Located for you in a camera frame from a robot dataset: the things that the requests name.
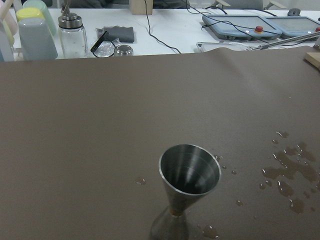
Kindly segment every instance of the brown table surface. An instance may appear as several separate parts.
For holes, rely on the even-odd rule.
[[[186,210],[190,239],[208,226],[222,240],[320,239],[320,72],[306,52],[1,63],[0,239],[148,239],[168,205],[158,160],[176,144],[223,166]]]

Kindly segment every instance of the jigger cup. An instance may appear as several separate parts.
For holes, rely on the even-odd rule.
[[[184,211],[215,188],[221,176],[220,166],[203,148],[182,144],[164,152],[159,172],[169,206],[153,221],[151,236],[156,240],[187,240]]]

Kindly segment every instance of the teal cup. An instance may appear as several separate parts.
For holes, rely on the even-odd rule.
[[[24,4],[23,4],[23,7],[24,8],[37,8],[39,9],[44,18],[45,18],[45,21],[46,23],[48,24],[48,27],[49,27],[49,30],[52,34],[52,36],[54,36],[57,32],[57,28],[56,28],[56,25],[55,25],[55,22],[47,8],[47,5],[41,1],[41,0],[27,0]]]

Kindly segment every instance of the touch screen tablet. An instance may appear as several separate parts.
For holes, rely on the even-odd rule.
[[[266,19],[282,31],[281,37],[284,39],[312,34],[320,27],[320,22],[306,16],[272,16]]]
[[[282,32],[268,19],[258,15],[203,15],[203,22],[219,39],[276,39]]]

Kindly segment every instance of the white table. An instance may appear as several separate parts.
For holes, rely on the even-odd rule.
[[[52,17],[56,20],[58,27],[58,17],[61,15],[60,9],[49,9]],[[88,48],[90,49],[97,40],[96,28],[120,26],[133,27],[134,43],[128,43],[134,55],[160,55],[174,54],[174,50],[158,43],[148,34],[148,21],[145,15],[132,15],[129,9],[72,9],[72,12],[82,17],[83,25],[86,29]],[[199,9],[201,12],[212,14],[223,14],[218,9]],[[229,14],[256,14],[269,16],[269,14],[255,10],[227,10]],[[286,16],[287,10],[270,11],[277,16]],[[308,16],[314,20],[320,17],[319,11],[301,11],[301,16]],[[218,39],[210,29],[201,28],[204,24],[201,14],[191,14],[186,9],[154,9],[149,15],[151,33],[168,45],[179,49],[182,53],[197,53],[197,42],[218,43]],[[19,35],[15,36],[16,48],[20,47]],[[63,58],[59,35],[54,36],[55,45],[58,51],[58,58]],[[263,44],[261,41],[251,41],[250,46]],[[305,42],[297,46],[313,46],[312,42]]]

